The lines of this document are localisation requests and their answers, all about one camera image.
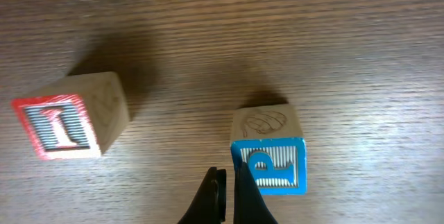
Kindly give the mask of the yellow block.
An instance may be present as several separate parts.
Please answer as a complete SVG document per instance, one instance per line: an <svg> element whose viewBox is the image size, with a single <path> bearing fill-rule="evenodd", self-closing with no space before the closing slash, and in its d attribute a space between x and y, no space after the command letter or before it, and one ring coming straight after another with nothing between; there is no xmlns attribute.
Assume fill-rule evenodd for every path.
<svg viewBox="0 0 444 224"><path fill-rule="evenodd" d="M294 106L235 110L230 150L234 166L248 165L261 194L307 192L307 148Z"/></svg>

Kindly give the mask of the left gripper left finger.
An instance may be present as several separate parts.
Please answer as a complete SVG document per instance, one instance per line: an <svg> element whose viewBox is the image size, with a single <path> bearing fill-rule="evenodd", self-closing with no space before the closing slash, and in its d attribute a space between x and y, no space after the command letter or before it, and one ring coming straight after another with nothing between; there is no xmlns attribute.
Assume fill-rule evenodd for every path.
<svg viewBox="0 0 444 224"><path fill-rule="evenodd" d="M227 173L210 167L188 210L178 224L221 224L225 222Z"/></svg>

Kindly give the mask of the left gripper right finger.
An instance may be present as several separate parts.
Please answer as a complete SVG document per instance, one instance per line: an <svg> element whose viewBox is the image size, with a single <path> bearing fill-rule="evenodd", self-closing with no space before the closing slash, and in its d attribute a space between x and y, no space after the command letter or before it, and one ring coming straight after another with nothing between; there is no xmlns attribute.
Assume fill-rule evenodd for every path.
<svg viewBox="0 0 444 224"><path fill-rule="evenodd" d="M235 171L234 224L277 224L268 210L247 163Z"/></svg>

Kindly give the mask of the red block I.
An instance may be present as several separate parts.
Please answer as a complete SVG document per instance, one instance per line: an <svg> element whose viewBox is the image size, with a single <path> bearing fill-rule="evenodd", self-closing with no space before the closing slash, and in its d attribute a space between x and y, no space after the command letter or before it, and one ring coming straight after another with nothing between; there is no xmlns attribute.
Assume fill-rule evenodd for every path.
<svg viewBox="0 0 444 224"><path fill-rule="evenodd" d="M113 71L66 76L12 100L39 157L100 157L130 122L126 96Z"/></svg>

